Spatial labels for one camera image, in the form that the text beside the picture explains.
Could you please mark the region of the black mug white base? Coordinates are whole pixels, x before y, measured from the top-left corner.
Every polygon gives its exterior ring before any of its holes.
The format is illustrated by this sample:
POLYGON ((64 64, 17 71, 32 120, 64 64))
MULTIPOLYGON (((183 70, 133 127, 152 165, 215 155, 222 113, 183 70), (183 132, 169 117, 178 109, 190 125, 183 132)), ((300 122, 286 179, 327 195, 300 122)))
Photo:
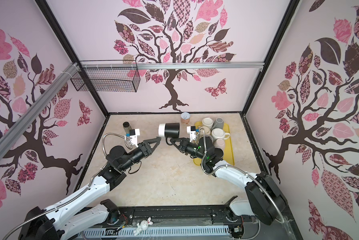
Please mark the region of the black mug white base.
POLYGON ((169 143, 169 138, 177 139, 180 135, 180 123, 165 123, 159 124, 158 128, 159 137, 165 138, 167 145, 171 146, 169 143))

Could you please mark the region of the grey mug front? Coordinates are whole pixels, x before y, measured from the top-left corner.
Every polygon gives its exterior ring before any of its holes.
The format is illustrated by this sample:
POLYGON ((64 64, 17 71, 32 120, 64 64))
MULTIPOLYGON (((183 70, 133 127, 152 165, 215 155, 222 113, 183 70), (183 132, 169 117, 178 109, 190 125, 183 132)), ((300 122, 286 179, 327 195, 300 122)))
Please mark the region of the grey mug front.
POLYGON ((204 137, 204 141, 205 141, 205 144, 208 146, 208 145, 213 145, 213 138, 212 136, 210 135, 205 135, 204 137))

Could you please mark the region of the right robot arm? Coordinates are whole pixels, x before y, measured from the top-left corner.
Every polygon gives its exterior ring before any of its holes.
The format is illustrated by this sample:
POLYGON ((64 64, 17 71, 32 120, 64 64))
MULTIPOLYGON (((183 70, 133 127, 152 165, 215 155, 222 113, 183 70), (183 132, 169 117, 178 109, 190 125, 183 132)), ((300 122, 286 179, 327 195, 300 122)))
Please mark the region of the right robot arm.
POLYGON ((202 137, 198 144, 189 138, 165 138, 167 145, 175 147, 180 153, 200 159, 204 174, 225 180, 245 191, 246 200, 233 197, 227 203, 233 217, 255 216, 266 225, 274 221, 285 223, 282 211, 287 207, 287 199, 272 177, 265 172, 250 173, 235 167, 223 159, 210 137, 202 137))

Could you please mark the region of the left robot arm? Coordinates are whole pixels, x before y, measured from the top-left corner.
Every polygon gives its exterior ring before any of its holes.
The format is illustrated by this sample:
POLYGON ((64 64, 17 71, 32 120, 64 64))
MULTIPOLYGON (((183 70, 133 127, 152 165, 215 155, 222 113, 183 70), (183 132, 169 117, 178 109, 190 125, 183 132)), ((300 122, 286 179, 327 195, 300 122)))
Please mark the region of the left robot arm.
POLYGON ((136 143, 132 137, 131 142, 136 149, 126 152, 123 146, 115 146, 105 152, 106 164, 92 176, 88 184, 45 209, 35 207, 30 210, 25 221, 10 230, 4 239, 20 231, 20 240, 68 240, 78 232, 117 214, 117 206, 111 201, 92 208, 87 219, 81 210, 117 187, 126 178, 126 170, 151 156, 159 146, 161 137, 140 143, 136 143))

